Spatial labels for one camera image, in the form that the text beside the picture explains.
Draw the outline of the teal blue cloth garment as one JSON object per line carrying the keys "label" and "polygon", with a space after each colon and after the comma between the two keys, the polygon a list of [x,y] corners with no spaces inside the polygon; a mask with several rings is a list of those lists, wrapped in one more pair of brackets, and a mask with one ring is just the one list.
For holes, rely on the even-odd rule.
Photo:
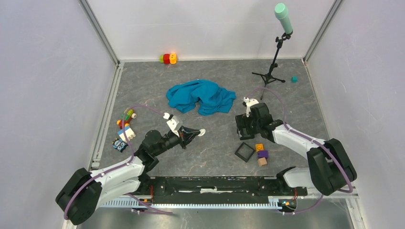
{"label": "teal blue cloth garment", "polygon": [[228,91],[208,80],[195,80],[170,88],[166,97],[168,105],[185,114],[196,106],[203,116],[228,113],[236,99],[234,91]]}

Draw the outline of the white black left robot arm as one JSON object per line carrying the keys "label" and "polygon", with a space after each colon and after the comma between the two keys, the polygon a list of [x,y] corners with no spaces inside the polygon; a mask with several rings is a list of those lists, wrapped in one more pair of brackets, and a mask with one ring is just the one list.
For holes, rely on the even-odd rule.
{"label": "white black left robot arm", "polygon": [[99,170],[76,170],[55,199],[64,212],[64,219],[79,225],[100,206],[115,198],[134,192],[147,193],[150,188],[147,173],[159,162],[157,156],[175,146],[185,149],[195,137],[203,136],[205,132],[205,129],[184,126],[177,133],[169,131],[165,135],[151,130],[129,158]]}

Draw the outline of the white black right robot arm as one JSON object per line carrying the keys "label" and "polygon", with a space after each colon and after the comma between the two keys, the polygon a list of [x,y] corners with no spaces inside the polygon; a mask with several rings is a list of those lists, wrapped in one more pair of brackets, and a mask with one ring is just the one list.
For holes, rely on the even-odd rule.
{"label": "white black right robot arm", "polygon": [[304,157],[306,168],[289,168],[281,172],[276,189],[287,195],[295,187],[314,187],[321,194],[352,190],[351,183],[357,179],[357,172],[342,143],[332,138],[323,140],[300,132],[283,120],[274,120],[265,103],[246,98],[244,114],[235,117],[240,140],[260,135],[278,145],[285,146]]}

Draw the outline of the small white brooch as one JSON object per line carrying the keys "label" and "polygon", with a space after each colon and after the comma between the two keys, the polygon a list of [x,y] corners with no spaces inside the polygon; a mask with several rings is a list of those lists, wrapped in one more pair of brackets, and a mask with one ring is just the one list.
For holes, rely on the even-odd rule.
{"label": "small white brooch", "polygon": [[206,130],[205,129],[200,129],[198,136],[203,136],[205,134]]}

